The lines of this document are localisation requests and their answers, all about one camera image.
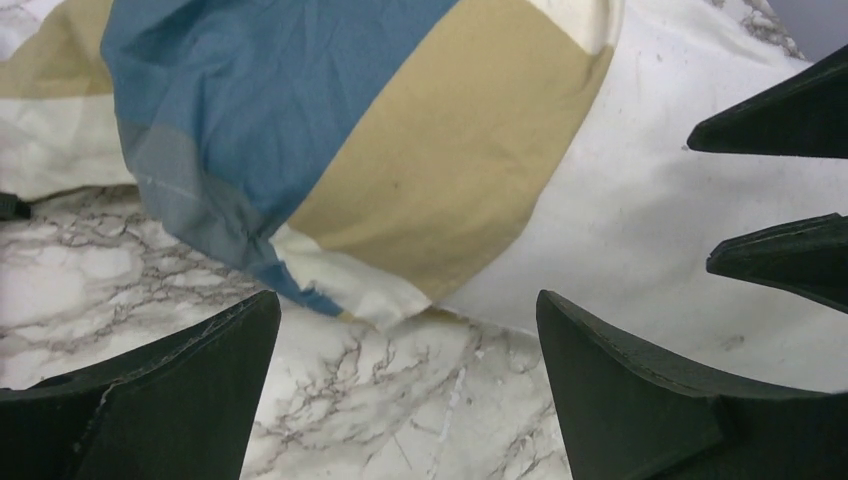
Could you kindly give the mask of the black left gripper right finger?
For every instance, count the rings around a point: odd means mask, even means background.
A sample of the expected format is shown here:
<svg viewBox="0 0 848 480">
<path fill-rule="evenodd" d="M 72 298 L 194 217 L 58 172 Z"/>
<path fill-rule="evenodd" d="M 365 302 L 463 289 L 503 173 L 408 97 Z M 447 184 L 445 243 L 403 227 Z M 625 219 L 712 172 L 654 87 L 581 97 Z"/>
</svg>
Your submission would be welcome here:
<svg viewBox="0 0 848 480">
<path fill-rule="evenodd" d="M 847 397 L 724 372 L 551 291 L 536 302 L 576 479 L 843 479 Z"/>
</svg>

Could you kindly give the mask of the blue beige checked pillowcase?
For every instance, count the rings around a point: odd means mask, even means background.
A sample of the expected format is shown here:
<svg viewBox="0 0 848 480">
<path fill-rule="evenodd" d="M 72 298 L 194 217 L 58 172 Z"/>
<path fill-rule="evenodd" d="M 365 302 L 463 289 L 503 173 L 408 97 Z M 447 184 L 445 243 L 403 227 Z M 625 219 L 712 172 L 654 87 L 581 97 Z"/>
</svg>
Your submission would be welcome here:
<svg viewBox="0 0 848 480">
<path fill-rule="evenodd" d="M 1 63 L 1 188 L 135 184 L 172 236 L 387 328 L 502 255 L 620 1 L 63 1 Z"/>
</svg>

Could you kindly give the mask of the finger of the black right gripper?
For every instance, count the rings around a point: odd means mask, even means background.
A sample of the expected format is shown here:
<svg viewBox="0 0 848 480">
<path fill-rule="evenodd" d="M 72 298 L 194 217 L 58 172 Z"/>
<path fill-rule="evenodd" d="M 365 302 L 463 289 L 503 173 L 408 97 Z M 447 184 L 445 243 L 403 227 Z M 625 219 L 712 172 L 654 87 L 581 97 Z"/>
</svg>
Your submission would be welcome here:
<svg viewBox="0 0 848 480">
<path fill-rule="evenodd" d="M 697 124 L 693 150 L 847 157 L 847 48 Z"/>
<path fill-rule="evenodd" d="M 706 271 L 847 311 L 847 218 L 837 213 L 772 226 L 719 243 Z"/>
</svg>

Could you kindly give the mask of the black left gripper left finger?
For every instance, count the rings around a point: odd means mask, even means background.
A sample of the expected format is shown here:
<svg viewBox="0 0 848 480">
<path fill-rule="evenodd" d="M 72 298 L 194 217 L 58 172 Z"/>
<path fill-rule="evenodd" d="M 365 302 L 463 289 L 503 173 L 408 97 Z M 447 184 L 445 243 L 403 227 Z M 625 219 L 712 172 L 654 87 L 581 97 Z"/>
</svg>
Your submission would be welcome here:
<svg viewBox="0 0 848 480">
<path fill-rule="evenodd" d="M 1 392 L 5 479 L 236 479 L 275 347 L 259 292 L 189 328 Z"/>
</svg>

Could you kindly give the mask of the white pillow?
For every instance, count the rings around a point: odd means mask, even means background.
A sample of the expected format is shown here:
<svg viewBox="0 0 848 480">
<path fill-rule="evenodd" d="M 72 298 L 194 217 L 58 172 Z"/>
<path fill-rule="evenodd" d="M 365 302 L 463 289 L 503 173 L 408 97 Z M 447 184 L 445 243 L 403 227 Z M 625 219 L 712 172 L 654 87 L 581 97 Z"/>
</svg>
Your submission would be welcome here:
<svg viewBox="0 0 848 480">
<path fill-rule="evenodd" d="M 845 212 L 840 160 L 708 155 L 705 118 L 804 62 L 763 1 L 630 1 L 601 91 L 521 237 L 444 308 L 530 331 L 541 290 L 701 363 L 808 390 L 847 386 L 847 318 L 708 274 L 722 240 Z"/>
</svg>

